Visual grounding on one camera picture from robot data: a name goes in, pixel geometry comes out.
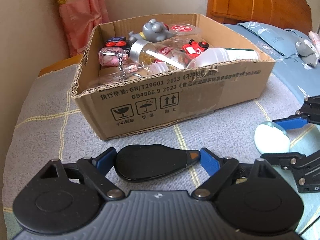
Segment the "teal white oval case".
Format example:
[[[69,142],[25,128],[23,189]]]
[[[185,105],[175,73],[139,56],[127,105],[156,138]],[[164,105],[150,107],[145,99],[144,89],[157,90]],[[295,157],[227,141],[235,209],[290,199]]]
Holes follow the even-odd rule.
[[[262,122],[256,127],[254,143],[261,154],[287,153],[291,144],[287,131],[271,121]]]

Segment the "black oval case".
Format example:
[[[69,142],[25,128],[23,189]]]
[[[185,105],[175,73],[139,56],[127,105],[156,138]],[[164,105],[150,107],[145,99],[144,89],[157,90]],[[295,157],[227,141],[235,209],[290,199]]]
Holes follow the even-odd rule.
[[[114,169],[129,183],[144,183],[180,173],[200,161],[200,157],[198,150],[180,150],[161,144],[129,145],[117,153]]]

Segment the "pink hamster keychain charm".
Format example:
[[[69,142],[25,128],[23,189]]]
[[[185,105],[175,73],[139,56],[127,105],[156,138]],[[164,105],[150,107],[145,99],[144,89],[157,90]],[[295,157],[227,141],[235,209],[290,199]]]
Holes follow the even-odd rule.
[[[99,76],[119,75],[120,79],[125,78],[124,64],[129,58],[129,51],[118,47],[102,48],[98,53],[100,63]]]

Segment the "white green medicine bottle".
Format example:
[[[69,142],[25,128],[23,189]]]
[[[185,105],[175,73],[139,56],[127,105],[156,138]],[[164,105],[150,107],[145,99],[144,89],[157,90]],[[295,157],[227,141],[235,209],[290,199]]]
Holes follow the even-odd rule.
[[[252,49],[208,48],[195,58],[195,62],[197,67],[205,67],[221,62],[258,59],[259,54]]]

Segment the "glass jar silver lid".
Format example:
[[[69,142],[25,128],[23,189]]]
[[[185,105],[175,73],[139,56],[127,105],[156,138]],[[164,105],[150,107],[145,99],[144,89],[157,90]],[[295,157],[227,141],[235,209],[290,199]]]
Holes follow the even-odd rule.
[[[143,66],[164,63],[169,69],[196,68],[195,60],[191,59],[188,54],[171,46],[146,40],[137,40],[131,46],[130,59]]]

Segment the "clear box red label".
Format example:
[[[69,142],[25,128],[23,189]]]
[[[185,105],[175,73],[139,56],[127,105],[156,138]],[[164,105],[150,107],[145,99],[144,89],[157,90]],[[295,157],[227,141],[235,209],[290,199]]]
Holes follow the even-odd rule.
[[[169,31],[173,37],[169,39],[172,46],[181,49],[185,44],[188,44],[190,40],[201,40],[201,29],[192,24],[177,23],[168,25]]]

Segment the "grey shark toy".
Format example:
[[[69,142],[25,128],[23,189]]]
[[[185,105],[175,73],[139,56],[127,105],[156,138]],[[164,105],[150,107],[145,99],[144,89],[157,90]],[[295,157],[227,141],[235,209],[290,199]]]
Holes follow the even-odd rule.
[[[137,40],[146,40],[149,42],[162,42],[174,37],[174,34],[169,31],[169,27],[156,19],[151,19],[143,25],[140,33],[129,33],[129,41],[135,43]]]

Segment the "blue floral bedsheet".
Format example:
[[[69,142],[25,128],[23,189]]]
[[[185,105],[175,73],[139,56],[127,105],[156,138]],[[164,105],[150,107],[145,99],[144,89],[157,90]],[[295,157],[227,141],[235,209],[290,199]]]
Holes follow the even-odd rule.
[[[319,66],[315,68],[310,67],[297,57],[286,59],[267,42],[243,26],[234,24],[226,24],[225,26],[249,39],[253,44],[276,60],[272,74],[294,94],[298,101],[303,101],[304,98],[310,96],[319,95]]]

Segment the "grey teal plaid blanket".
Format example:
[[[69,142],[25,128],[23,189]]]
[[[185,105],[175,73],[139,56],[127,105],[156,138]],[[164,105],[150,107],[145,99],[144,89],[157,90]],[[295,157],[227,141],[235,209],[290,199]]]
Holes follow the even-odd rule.
[[[256,127],[289,116],[301,102],[274,75],[260,98],[215,111],[166,128],[102,141],[71,98],[76,71],[67,67],[37,78],[22,106],[5,161],[2,203],[6,238],[19,231],[12,202],[33,176],[51,159],[73,163],[84,156],[97,156],[109,147],[131,144],[162,144],[173,148],[208,148],[242,163],[259,157],[254,144]]]

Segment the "grey plush toy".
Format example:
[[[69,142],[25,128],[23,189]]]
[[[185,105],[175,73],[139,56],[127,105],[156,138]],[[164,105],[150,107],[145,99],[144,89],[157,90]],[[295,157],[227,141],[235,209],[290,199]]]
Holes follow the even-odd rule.
[[[304,63],[316,67],[319,61],[319,53],[316,47],[307,39],[300,39],[295,43],[298,55]]]

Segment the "blue floral pillow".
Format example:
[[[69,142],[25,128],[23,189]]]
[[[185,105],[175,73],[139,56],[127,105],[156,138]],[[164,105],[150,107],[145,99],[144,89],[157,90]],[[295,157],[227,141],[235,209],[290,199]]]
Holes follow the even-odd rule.
[[[285,58],[298,56],[295,43],[309,37],[296,29],[281,29],[273,25],[259,22],[244,22],[238,25],[254,33]]]

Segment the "pink cloth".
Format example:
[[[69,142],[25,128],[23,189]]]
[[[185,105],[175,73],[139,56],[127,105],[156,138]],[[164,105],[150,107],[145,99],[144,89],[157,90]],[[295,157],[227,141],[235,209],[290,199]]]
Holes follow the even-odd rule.
[[[310,31],[308,33],[308,37],[310,38],[310,40],[312,41],[314,46],[319,46],[320,38],[319,38],[319,35],[317,33],[313,32],[313,31]]]

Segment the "red toy truck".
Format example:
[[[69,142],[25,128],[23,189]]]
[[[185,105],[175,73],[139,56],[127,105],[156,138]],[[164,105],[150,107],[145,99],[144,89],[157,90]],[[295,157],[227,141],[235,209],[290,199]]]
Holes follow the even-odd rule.
[[[190,40],[187,44],[183,45],[182,50],[194,59],[208,48],[209,44],[206,41],[196,42],[195,40]]]

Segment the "black red toy car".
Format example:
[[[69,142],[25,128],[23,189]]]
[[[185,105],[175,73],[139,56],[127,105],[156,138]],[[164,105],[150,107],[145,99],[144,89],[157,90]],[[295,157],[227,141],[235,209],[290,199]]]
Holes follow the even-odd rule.
[[[125,36],[111,37],[105,42],[107,48],[121,48],[122,50],[130,50],[131,42]]]

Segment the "pink curtain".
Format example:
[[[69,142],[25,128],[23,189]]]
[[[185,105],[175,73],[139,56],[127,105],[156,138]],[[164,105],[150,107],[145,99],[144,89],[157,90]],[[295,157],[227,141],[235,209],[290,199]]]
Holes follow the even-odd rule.
[[[105,0],[56,0],[71,57],[82,54],[93,28],[109,22]]]

